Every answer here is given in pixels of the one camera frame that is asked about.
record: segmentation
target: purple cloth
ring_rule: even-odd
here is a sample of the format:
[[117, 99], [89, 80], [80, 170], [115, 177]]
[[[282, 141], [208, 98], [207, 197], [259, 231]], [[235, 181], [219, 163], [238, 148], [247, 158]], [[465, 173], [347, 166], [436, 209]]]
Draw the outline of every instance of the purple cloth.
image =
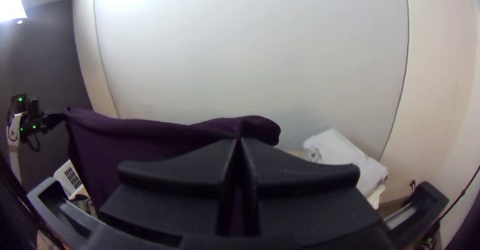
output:
[[119, 186], [117, 166], [125, 160], [166, 160], [218, 140], [240, 137], [252, 137], [274, 146], [280, 135], [278, 124], [261, 116], [217, 118], [184, 125], [115, 119], [83, 109], [69, 109], [64, 114], [70, 135], [70, 160], [97, 208]]

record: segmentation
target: white wall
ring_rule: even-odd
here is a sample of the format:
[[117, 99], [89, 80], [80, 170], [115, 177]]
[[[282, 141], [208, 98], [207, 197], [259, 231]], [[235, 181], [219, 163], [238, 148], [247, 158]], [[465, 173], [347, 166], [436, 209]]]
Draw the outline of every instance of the white wall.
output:
[[94, 0], [72, 0], [72, 8], [76, 51], [91, 106], [97, 113], [118, 118], [97, 41]]
[[95, 0], [121, 118], [256, 114], [298, 150], [328, 125], [378, 158], [405, 73], [406, 0]]
[[[431, 177], [440, 191], [450, 198], [450, 204], [467, 186], [480, 165], [480, 0], [471, 0], [476, 17], [475, 72], [470, 99], [458, 138], [446, 160]], [[441, 236], [444, 246], [450, 242], [462, 225], [480, 190], [480, 175], [477, 175], [465, 196], [441, 222]]]
[[[455, 140], [460, 138], [475, 72], [473, 1], [408, 0], [408, 5], [410, 39], [405, 82], [380, 160], [389, 170], [384, 201], [408, 196], [413, 179], [431, 181], [439, 174]], [[468, 176], [444, 179], [466, 184]]]

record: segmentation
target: gray wall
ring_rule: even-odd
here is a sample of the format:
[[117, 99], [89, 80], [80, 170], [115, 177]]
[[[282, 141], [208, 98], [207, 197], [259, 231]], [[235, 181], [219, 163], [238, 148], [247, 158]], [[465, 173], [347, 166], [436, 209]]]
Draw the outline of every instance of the gray wall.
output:
[[94, 10], [120, 118], [254, 114], [280, 125], [280, 149], [300, 151], [331, 126], [382, 154], [405, 75], [407, 0], [94, 0]]
[[[77, 56], [72, 1], [51, 2], [25, 11], [28, 20], [22, 24], [11, 21], [0, 28], [0, 115], [5, 117], [10, 96], [20, 92], [39, 98], [42, 110], [92, 109]], [[2, 118], [1, 149], [8, 155], [5, 125]], [[26, 144], [19, 149], [20, 172], [27, 191], [68, 160], [64, 123], [38, 138], [40, 152], [35, 153]], [[34, 137], [30, 140], [36, 145]]]

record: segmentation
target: folded white towel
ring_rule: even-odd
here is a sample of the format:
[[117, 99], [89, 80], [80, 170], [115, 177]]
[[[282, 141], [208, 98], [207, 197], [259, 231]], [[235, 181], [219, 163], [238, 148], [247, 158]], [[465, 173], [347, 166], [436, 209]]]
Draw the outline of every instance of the folded white towel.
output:
[[303, 143], [305, 160], [326, 165], [354, 164], [360, 168], [356, 187], [368, 196], [388, 175], [387, 168], [368, 157], [337, 130], [330, 128]]

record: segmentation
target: white plastic crate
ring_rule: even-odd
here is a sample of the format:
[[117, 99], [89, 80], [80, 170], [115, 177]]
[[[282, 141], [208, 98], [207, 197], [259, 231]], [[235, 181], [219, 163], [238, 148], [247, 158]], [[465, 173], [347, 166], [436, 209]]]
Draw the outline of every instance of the white plastic crate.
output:
[[53, 174], [55, 180], [59, 181], [63, 187], [63, 191], [68, 196], [68, 199], [75, 198], [76, 195], [82, 194], [89, 197], [87, 191], [85, 190], [82, 181], [75, 170], [74, 165], [70, 160], [65, 162], [55, 173]]

